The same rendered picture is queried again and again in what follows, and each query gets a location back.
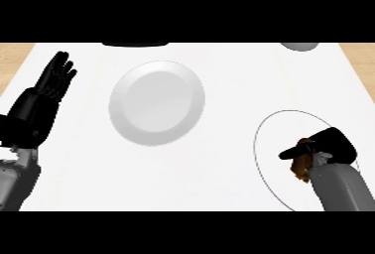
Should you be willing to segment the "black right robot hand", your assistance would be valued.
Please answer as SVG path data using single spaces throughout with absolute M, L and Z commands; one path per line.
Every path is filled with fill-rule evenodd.
M 327 160 L 329 164 L 349 165 L 357 158 L 357 152 L 342 132 L 334 128 L 317 132 L 308 137 L 308 142 L 296 144 L 293 147 L 280 152 L 281 160 L 293 159 L 308 153 L 323 152 L 332 155 Z

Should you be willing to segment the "brown sweet potato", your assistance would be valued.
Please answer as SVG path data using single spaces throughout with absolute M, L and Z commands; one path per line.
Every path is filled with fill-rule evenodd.
M 308 183 L 308 170 L 312 167 L 312 152 L 298 156 L 292 159 L 290 163 L 290 171 L 293 172 L 293 176 Z

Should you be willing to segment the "white oval plate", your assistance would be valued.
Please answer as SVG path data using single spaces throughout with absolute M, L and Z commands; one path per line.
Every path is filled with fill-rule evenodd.
M 156 61 L 134 67 L 119 79 L 107 113 L 119 136 L 143 146 L 174 142 L 197 124 L 205 90 L 181 63 Z

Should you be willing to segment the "black object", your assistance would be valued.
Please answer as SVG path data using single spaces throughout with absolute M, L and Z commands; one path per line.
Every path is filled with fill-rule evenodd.
M 168 43 L 101 43 L 109 47 L 122 47 L 122 48 L 150 48 L 150 47 L 162 47 Z

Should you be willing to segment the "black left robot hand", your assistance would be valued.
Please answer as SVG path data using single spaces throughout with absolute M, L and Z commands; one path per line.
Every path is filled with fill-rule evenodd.
M 69 54 L 57 52 L 35 85 L 20 93 L 7 114 L 0 114 L 0 147 L 35 149 L 42 144 L 76 72 Z

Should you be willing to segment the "grey rounded object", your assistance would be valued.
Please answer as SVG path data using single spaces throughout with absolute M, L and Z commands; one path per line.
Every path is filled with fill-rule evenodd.
M 281 43 L 281 45 L 292 51 L 306 52 L 315 48 L 317 43 Z

